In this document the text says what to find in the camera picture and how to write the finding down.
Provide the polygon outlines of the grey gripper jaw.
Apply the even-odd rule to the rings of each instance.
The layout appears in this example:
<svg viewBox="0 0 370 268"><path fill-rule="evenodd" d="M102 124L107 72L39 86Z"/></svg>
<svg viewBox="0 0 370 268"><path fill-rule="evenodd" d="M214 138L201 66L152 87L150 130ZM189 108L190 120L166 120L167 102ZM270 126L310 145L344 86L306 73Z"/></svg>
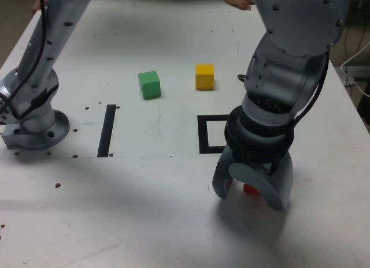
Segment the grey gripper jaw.
<svg viewBox="0 0 370 268"><path fill-rule="evenodd" d="M255 188L270 208L287 208L293 184L293 164L289 153L280 159L272 174L268 173L264 165L238 162L228 166L228 173L232 178Z"/></svg>
<svg viewBox="0 0 370 268"><path fill-rule="evenodd" d="M218 162L213 175L212 187L216 195L222 199L225 199L231 188L231 184L234 178L230 175L228 168L229 165L236 162L232 150L225 146Z"/></svg>

